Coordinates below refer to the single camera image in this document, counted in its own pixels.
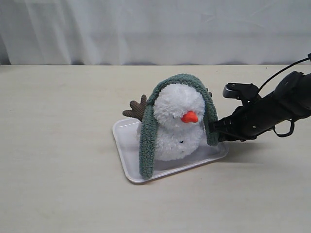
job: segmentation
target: white backdrop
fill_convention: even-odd
[[[0,0],[11,64],[283,64],[311,52],[311,0]]]

